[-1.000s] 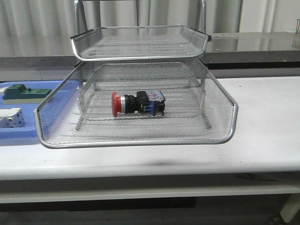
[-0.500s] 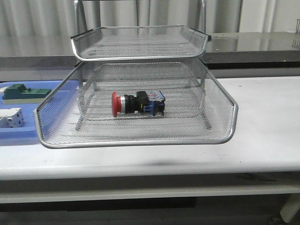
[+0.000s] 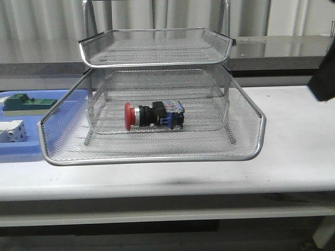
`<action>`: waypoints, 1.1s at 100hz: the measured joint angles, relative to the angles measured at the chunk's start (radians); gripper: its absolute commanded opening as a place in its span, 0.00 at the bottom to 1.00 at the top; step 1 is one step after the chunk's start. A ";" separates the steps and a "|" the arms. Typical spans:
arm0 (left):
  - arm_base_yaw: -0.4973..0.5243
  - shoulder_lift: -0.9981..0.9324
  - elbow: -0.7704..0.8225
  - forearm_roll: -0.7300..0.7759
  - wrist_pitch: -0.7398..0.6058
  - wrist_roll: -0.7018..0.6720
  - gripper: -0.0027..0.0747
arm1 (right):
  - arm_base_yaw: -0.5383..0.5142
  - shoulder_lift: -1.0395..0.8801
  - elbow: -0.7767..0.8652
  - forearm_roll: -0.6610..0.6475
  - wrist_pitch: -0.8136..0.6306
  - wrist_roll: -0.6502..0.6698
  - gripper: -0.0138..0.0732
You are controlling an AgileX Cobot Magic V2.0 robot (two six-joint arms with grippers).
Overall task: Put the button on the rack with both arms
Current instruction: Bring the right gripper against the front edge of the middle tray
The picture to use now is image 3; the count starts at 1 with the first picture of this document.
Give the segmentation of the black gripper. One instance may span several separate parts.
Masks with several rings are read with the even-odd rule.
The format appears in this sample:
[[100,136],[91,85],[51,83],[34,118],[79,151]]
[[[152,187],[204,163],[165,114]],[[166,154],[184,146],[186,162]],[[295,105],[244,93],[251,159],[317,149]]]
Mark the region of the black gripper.
[[318,101],[334,98],[334,41],[307,86]]

